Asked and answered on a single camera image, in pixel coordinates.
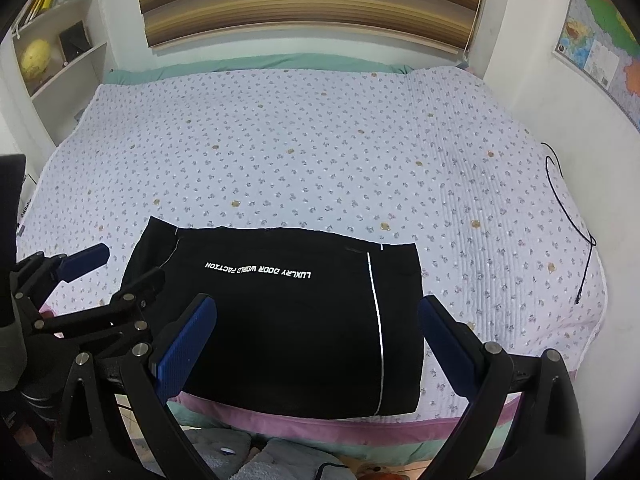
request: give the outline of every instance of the blue gripper pad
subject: blue gripper pad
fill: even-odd
[[[199,294],[180,318],[165,326],[156,338],[149,369],[156,378],[156,396],[162,404],[182,391],[217,319],[216,302]]]
[[[464,323],[457,323],[437,300],[427,296],[418,304],[422,334],[453,390],[471,401],[481,384],[482,343]]]
[[[103,266],[109,261],[109,248],[97,244],[84,251],[67,256],[56,269],[56,277],[61,282],[70,283],[86,273]]]

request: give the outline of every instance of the black garment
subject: black garment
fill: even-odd
[[[307,418],[415,411],[423,339],[413,244],[289,228],[178,229],[151,218],[123,285],[154,266],[166,285],[144,313],[152,332],[197,293],[218,307],[186,392]]]

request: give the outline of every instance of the floor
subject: floor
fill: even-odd
[[[127,408],[130,407],[129,405],[129,399],[127,399],[127,396],[123,396],[123,395],[116,395],[116,400],[118,402],[118,404],[120,406],[126,406]],[[120,408],[120,413],[122,414],[122,420],[124,421],[124,425],[127,428],[127,432],[129,432],[129,436],[131,438],[142,438],[142,431],[140,430],[140,427],[138,425],[138,422],[136,421],[136,417],[133,415],[133,412],[131,410],[128,410],[126,408]],[[189,428],[187,426],[181,426],[181,428],[183,428],[184,430],[192,430],[193,428]],[[362,462],[355,460],[355,459],[350,459],[348,457],[340,457],[340,459],[349,466],[349,468],[356,473],[358,471],[358,469],[360,469],[363,465]],[[416,462],[413,464],[410,464],[408,466],[402,466],[402,467],[390,467],[387,468],[385,470],[388,470],[388,472],[391,473],[397,473],[399,475],[404,475],[407,477],[408,480],[417,480],[420,475],[422,474],[422,472],[426,469],[426,467],[429,465],[430,461],[427,462]]]

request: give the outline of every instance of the shelf board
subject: shelf board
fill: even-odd
[[[44,12],[41,12],[35,18],[33,18],[29,23],[25,26],[19,28],[14,32],[14,38],[18,39],[20,35],[23,35],[27,32],[30,32],[33,29],[36,29],[39,24],[45,21],[45,17],[47,21],[52,20],[57,14],[61,14],[66,12],[71,7],[80,6],[83,3],[89,0],[65,0],[64,2],[52,7],[51,9],[47,9]]]
[[[84,54],[81,54],[80,56],[76,57],[71,63],[63,67],[62,70],[57,72],[55,76],[53,76],[46,83],[44,83],[44,85],[38,88],[38,91],[31,96],[31,101],[34,102],[38,97],[43,95],[47,91],[47,89],[51,88],[55,84],[55,82],[59,80],[66,72],[71,70],[75,65],[79,64],[82,60],[93,55],[95,52],[98,52],[100,49],[104,48],[106,45],[107,45],[107,42],[104,41],[101,44],[98,44],[93,48],[87,50]]]

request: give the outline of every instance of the black cable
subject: black cable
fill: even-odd
[[[546,142],[542,142],[542,144],[547,146],[553,152],[553,154],[556,156],[556,160],[558,160],[558,156],[556,155],[556,152],[554,151],[554,149],[551,146],[549,146]],[[558,200],[558,204],[562,208],[562,212],[564,212],[564,215],[568,219],[568,221],[571,224],[571,226],[582,237],[582,239],[589,244],[589,256],[587,256],[587,264],[584,266],[584,272],[582,274],[582,281],[580,282],[580,288],[578,288],[578,294],[576,294],[576,296],[575,296],[575,304],[578,304],[578,303],[580,303],[580,298],[582,297],[582,289],[584,288],[584,282],[587,279],[587,270],[589,269],[589,262],[591,261],[591,253],[593,253],[593,248],[598,244],[598,241],[593,237],[593,235],[591,234],[591,232],[588,229],[587,229],[587,233],[589,234],[589,237],[587,238],[583,234],[583,232],[580,231],[580,228],[575,224],[575,222],[569,216],[569,213],[567,212],[567,210],[564,208],[564,205],[562,204],[562,201],[560,200],[560,197],[558,196],[558,193],[556,193],[556,188],[554,187],[553,183],[551,182],[551,176],[549,175],[549,161],[551,161],[551,163],[554,166],[556,164],[555,164],[555,162],[553,161],[553,159],[550,156],[548,156],[548,155],[546,156],[546,159],[545,159],[546,179],[549,181],[549,186],[551,186],[551,191],[554,192],[554,196],[556,197],[556,200]],[[562,176],[562,170],[560,170],[560,161],[559,160],[558,160],[558,166],[557,167],[558,167],[558,170],[560,171],[560,176]]]
[[[343,469],[348,469],[348,466],[345,466],[344,464],[334,464],[332,462],[325,462],[324,464],[321,464],[320,467],[318,468],[318,471],[316,471],[316,476],[314,476],[314,480],[321,480],[322,478],[322,472],[324,471],[325,467],[340,467]]]

